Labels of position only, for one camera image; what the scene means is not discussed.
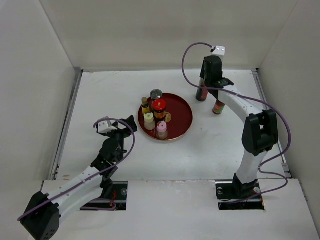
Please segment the cream cap spice jar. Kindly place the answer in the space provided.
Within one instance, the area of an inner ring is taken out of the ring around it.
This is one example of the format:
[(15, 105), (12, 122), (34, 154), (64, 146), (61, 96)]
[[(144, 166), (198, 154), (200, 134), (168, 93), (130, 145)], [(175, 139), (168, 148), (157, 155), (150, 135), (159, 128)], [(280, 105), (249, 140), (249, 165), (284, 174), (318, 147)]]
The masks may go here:
[(153, 130), (156, 127), (156, 122), (154, 119), (154, 114), (152, 112), (146, 112), (143, 115), (144, 119), (144, 128), (148, 131)]

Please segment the small yellow label bottle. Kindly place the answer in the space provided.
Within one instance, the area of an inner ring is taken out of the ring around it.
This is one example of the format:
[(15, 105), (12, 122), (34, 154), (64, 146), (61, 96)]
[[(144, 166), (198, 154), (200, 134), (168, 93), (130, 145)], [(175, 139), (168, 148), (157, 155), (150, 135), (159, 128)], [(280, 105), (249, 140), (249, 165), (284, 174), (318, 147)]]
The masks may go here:
[(143, 97), (141, 99), (141, 111), (142, 111), (143, 115), (148, 113), (148, 112), (150, 112), (149, 102), (148, 102), (148, 99), (146, 97)]

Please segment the tall dark soy sauce bottle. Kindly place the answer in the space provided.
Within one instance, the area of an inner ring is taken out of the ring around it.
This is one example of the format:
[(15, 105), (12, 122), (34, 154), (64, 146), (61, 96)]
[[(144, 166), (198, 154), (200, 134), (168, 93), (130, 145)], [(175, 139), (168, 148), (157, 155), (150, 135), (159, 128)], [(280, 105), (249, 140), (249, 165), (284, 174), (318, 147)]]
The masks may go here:
[(205, 80), (203, 78), (200, 78), (199, 80), (199, 88), (196, 91), (195, 98), (199, 102), (204, 102), (207, 99), (208, 96), (208, 90), (205, 85)]

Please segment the red lid sauce jar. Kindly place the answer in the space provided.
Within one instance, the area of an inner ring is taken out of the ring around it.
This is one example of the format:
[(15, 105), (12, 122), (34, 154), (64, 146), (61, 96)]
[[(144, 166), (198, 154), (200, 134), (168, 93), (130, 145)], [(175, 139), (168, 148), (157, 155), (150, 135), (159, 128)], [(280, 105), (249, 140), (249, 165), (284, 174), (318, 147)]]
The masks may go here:
[(159, 98), (153, 101), (153, 114), (157, 121), (164, 121), (166, 118), (167, 103), (164, 99)]

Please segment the pink cap spice jar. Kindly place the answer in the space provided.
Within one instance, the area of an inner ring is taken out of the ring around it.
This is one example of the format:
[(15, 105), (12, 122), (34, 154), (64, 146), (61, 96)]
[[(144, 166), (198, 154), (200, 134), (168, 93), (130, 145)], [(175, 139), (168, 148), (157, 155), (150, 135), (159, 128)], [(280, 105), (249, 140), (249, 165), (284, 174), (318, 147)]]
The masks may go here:
[(168, 138), (168, 127), (165, 121), (157, 123), (155, 135), (159, 140), (166, 140)]

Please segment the silver cap spice shaker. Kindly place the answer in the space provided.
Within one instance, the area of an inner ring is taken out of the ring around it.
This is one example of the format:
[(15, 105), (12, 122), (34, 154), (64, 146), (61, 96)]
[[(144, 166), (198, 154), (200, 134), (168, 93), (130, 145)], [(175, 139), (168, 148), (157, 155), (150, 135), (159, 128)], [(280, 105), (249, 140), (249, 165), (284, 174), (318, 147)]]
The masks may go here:
[(152, 101), (161, 99), (163, 97), (163, 92), (160, 89), (153, 89), (150, 92), (150, 98)]

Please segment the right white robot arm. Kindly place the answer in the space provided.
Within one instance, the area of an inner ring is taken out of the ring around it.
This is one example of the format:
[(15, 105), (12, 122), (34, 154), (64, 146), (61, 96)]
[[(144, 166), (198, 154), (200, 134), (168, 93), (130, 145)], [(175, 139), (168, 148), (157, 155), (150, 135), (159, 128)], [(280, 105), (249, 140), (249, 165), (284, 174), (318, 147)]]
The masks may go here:
[(241, 142), (244, 155), (231, 184), (217, 187), (230, 199), (244, 199), (257, 187), (258, 168), (267, 153), (278, 142), (277, 114), (264, 110), (242, 98), (235, 84), (223, 76), (222, 60), (216, 55), (206, 56), (201, 78), (217, 101), (228, 106), (243, 122)]

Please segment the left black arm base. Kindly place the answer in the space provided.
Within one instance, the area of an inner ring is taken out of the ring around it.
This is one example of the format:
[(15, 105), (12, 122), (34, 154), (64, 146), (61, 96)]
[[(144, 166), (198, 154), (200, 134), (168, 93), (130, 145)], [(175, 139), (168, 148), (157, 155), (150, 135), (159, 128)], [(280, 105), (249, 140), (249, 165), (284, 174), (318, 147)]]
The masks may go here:
[(125, 211), (127, 209), (128, 181), (114, 181), (100, 197), (80, 208), (81, 211)]

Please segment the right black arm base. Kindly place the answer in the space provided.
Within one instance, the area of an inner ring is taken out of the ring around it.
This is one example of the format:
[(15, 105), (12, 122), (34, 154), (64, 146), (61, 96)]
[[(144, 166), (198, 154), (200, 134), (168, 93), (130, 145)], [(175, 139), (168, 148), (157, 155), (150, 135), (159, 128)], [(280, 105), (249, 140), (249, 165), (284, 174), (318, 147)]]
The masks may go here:
[(215, 183), (218, 208), (221, 211), (264, 210), (258, 180), (241, 184), (234, 181), (217, 181)]

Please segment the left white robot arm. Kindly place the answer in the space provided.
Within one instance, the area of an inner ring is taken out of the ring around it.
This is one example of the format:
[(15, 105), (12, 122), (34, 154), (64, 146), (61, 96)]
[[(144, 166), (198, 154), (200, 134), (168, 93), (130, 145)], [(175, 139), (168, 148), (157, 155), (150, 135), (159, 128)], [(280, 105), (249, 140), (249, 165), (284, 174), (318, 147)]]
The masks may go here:
[(105, 136), (95, 160), (78, 176), (48, 193), (35, 193), (24, 213), (17, 219), (35, 240), (49, 240), (72, 213), (95, 199), (112, 195), (112, 175), (131, 153), (124, 149), (125, 138), (135, 138), (138, 127), (134, 116), (126, 119), (104, 117), (94, 123)]

